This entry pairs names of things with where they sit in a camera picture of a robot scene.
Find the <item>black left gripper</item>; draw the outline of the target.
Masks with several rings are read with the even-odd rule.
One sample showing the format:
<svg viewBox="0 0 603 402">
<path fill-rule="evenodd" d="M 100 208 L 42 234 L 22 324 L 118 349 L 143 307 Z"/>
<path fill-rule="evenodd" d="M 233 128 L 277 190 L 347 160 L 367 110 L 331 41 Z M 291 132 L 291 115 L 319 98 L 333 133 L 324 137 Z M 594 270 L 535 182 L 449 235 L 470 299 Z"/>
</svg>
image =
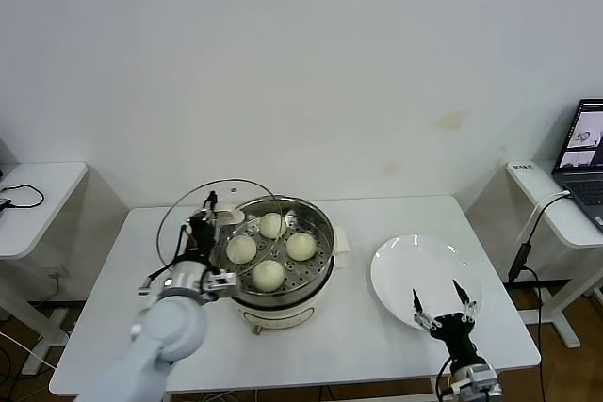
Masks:
<svg viewBox="0 0 603 402">
<path fill-rule="evenodd" d="M 211 221 L 215 219 L 217 203 L 218 195 L 215 190 L 211 190 L 204 201 L 202 212 L 194 213 L 187 220 L 190 227 L 187 251 L 192 251 L 205 260 L 211 258 L 216 247 L 216 226 Z"/>
</svg>

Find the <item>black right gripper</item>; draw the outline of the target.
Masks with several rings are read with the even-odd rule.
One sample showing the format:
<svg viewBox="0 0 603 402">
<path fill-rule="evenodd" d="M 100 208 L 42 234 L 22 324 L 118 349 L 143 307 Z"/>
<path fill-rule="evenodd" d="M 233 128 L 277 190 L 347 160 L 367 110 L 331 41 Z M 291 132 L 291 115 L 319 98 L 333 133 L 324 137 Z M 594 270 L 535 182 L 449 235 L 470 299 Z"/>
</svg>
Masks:
<svg viewBox="0 0 603 402">
<path fill-rule="evenodd" d="M 475 327 L 477 301 L 456 280 L 452 282 L 462 303 L 462 310 L 433 318 L 425 313 L 416 290 L 413 290 L 414 320 L 422 329 L 429 331 L 432 338 L 445 343 L 451 358 L 451 368 L 463 368 L 480 363 L 477 348 L 470 339 L 470 333 Z"/>
</svg>

